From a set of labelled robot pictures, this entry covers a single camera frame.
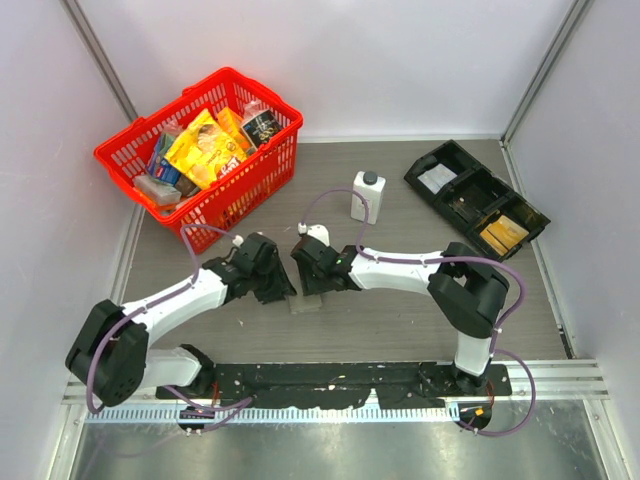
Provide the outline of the grey leather card holder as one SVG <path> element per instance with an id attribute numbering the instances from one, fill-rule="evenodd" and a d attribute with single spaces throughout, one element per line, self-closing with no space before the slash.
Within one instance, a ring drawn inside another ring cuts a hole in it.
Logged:
<path id="1" fill-rule="evenodd" d="M 320 295 L 297 295 L 288 298 L 290 313 L 293 315 L 317 312 L 322 308 Z"/>

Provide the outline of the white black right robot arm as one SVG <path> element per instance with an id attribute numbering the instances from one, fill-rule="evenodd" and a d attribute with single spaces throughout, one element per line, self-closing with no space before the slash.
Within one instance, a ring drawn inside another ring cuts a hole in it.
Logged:
<path id="1" fill-rule="evenodd" d="M 487 258 L 459 242 L 423 254 L 347 245 L 338 251 L 307 233 L 293 247 L 304 295 L 389 289 L 427 295 L 457 331 L 451 380 L 457 391 L 484 389 L 492 339 L 509 281 Z"/>

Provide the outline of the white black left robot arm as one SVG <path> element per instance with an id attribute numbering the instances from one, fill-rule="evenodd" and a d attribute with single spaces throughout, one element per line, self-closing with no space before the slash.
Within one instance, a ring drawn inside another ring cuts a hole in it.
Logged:
<path id="1" fill-rule="evenodd" d="M 260 233 L 236 237 L 226 256 L 198 264 L 190 277 L 157 294 L 125 305 L 109 299 L 95 304 L 65 365 L 85 385 L 94 414 L 145 388 L 202 398 L 213 389 L 214 362 L 190 344 L 162 350 L 154 343 L 247 294 L 269 304 L 295 293 L 275 242 Z"/>

